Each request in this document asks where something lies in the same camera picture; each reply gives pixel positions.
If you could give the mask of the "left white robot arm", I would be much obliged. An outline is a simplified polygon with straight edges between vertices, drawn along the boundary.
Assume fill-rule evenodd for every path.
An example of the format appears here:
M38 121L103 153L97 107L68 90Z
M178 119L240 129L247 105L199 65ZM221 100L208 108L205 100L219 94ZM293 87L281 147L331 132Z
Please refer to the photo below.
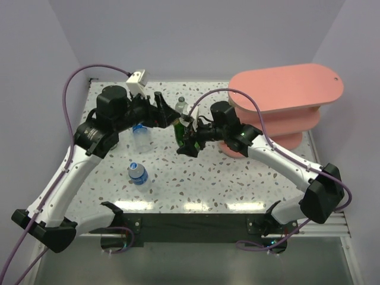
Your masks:
M28 209L15 210L11 219L54 253L65 250L83 233L105 228L116 233L123 226L123 211L111 202L102 202L105 213L71 221L67 209L93 169L119 142L119 133L138 124L167 128L179 112L170 107L161 92L149 97L129 94L118 85L105 87L96 98L96 108L76 130L60 168L48 186Z

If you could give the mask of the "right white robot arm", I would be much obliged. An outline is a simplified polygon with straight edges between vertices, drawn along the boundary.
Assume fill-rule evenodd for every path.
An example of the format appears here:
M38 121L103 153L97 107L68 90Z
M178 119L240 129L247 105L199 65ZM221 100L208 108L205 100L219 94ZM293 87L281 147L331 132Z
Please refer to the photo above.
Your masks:
M335 165L312 163L268 142L260 129L242 123L228 102L211 106L212 121L202 121L190 110L188 104L179 109L183 132L176 136L178 154L197 157L207 142L223 141L232 151L269 166L302 191L296 198L276 201L254 222L263 236L278 233L286 224L302 218L323 224L344 198L340 171Z

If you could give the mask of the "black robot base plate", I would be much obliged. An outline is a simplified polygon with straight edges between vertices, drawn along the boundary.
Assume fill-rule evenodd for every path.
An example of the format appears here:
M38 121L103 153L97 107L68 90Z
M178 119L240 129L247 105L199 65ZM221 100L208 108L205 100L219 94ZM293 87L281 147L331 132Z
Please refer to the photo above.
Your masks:
M145 243L236 243L248 240L269 246L276 238L291 232L299 233L298 223L293 220L285 225L268 224L265 214L143 214L126 213L106 229L92 231L97 234L118 235L126 242L134 233L134 246Z

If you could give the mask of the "green glass bottle gold cap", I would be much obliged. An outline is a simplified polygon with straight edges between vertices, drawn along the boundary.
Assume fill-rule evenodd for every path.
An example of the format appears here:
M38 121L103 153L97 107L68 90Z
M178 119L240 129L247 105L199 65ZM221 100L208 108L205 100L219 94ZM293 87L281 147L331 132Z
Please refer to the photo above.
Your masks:
M175 140L178 147L183 147L187 139L187 133L185 126L181 123L180 119L176 119L173 122Z

